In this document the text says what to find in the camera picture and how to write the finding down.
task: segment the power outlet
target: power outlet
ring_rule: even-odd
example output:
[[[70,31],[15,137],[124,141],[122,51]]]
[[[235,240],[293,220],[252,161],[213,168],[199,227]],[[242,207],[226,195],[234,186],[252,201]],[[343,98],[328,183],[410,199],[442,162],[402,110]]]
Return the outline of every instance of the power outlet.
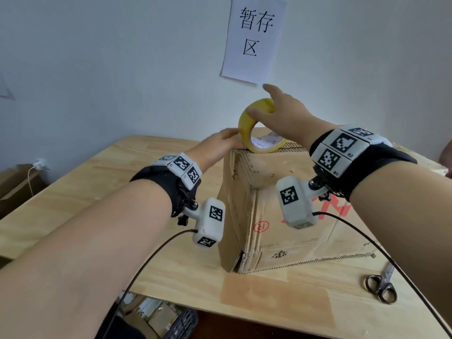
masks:
[[[36,162],[33,163],[33,167],[36,170],[50,170],[49,165],[47,164],[47,161],[42,158],[36,159]]]

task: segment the scissor handle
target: scissor handle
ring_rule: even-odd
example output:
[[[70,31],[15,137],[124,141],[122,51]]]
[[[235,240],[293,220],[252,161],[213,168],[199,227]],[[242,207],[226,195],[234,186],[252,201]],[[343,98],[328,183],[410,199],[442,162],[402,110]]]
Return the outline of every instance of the scissor handle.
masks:
[[[381,287],[382,277],[380,275],[369,275],[365,280],[366,288],[374,295],[378,295]]]
[[[384,302],[387,305],[392,305],[397,301],[397,291],[392,283],[389,282],[382,289],[380,289],[378,292],[378,298],[381,302]]]

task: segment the white wall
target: white wall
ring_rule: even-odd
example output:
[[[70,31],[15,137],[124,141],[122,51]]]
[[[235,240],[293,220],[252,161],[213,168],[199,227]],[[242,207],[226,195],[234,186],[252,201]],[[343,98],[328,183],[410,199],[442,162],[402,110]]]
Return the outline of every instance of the white wall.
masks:
[[[452,0],[287,0],[269,82],[436,159],[452,138]],[[0,169],[52,180],[131,134],[201,140],[265,92],[220,77],[231,0],[1,0]]]

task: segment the wooden table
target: wooden table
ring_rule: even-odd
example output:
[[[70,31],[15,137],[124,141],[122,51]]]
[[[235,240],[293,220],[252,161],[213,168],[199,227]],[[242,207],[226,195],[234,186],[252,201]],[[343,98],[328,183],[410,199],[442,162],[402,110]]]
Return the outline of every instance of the wooden table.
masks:
[[[83,163],[0,221],[0,255],[16,258],[80,210],[128,183],[136,171],[166,153],[195,145],[150,136],[129,136]],[[197,198],[216,197],[222,162],[202,177]],[[161,242],[179,232],[172,219]],[[399,300],[384,305],[363,287],[363,278],[385,264],[356,258],[281,268],[248,275],[227,273],[218,247],[205,250],[191,235],[167,245],[149,263],[132,291],[192,308],[332,338],[446,338],[446,334],[399,273]]]

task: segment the black cable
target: black cable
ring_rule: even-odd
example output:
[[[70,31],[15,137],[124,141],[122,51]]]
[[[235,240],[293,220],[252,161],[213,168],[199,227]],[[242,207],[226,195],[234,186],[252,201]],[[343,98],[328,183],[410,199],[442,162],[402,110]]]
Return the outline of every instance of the black cable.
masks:
[[[387,258],[387,260],[393,265],[393,267],[396,268],[396,270],[400,273],[400,275],[402,275],[402,277],[406,280],[406,282],[410,285],[410,287],[413,288],[416,295],[419,296],[419,298],[422,300],[422,302],[424,302],[425,306],[428,308],[430,313],[432,313],[433,317],[438,321],[439,325],[441,325],[441,327],[447,333],[449,338],[452,338],[452,333],[449,331],[449,328],[447,328],[447,326],[444,324],[443,320],[439,317],[439,315],[437,314],[435,309],[433,309],[433,307],[430,305],[430,303],[427,301],[427,299],[424,297],[424,295],[422,295],[422,293],[419,291],[419,289],[413,284],[413,282],[411,282],[411,280],[408,278],[408,276],[402,271],[402,269],[397,265],[397,263],[394,262],[394,260],[381,248],[380,245],[378,245],[375,241],[373,241],[371,238],[369,238],[369,236],[367,234],[365,234],[363,231],[361,231],[359,228],[357,228],[356,226],[349,223],[347,220],[344,220],[335,214],[327,213],[326,211],[315,211],[312,215],[314,215],[314,216],[328,215],[328,216],[334,217],[335,219],[340,220],[340,221],[344,222],[345,224],[349,225],[351,228],[353,228],[355,231],[357,231],[360,235],[362,235],[364,238],[369,240],[369,242],[371,242],[383,254],[383,256],[385,256]]]
[[[135,280],[138,278],[139,274],[143,271],[143,269],[146,267],[146,265],[150,262],[150,260],[153,259],[154,256],[155,256],[162,248],[164,248],[164,246],[165,246],[166,244],[168,244],[171,240],[173,240],[174,238],[180,236],[181,234],[184,234],[184,233],[190,233],[190,232],[192,232],[192,233],[197,233],[198,230],[184,230],[184,231],[182,231],[182,232],[179,232],[179,233],[173,235],[173,236],[172,236],[171,238],[169,238],[165,243],[163,243],[157,250],[155,250],[153,254],[150,255],[150,257],[148,258],[148,260],[142,265],[142,267],[138,270],[138,272],[136,273],[136,275],[133,277],[132,282],[130,282],[130,284],[128,285],[128,287],[126,288],[126,290],[124,290],[124,294],[123,294],[123,296],[121,297],[121,300],[119,300],[119,302],[118,302],[118,304],[117,304],[116,310],[115,310],[114,313],[113,313],[112,319],[110,320],[110,323],[109,323],[107,329],[105,330],[105,333],[104,333],[104,336],[102,337],[102,339],[105,339],[105,338],[106,338],[107,333],[109,332],[110,327],[112,326],[112,323],[113,323],[113,321],[114,321],[114,319],[115,319],[115,317],[116,317],[116,315],[117,315],[117,313],[118,313],[118,311],[119,311],[119,307],[121,306],[122,301],[124,301],[124,298],[126,297],[127,293],[129,292],[130,288],[132,287],[133,283],[134,283]]]

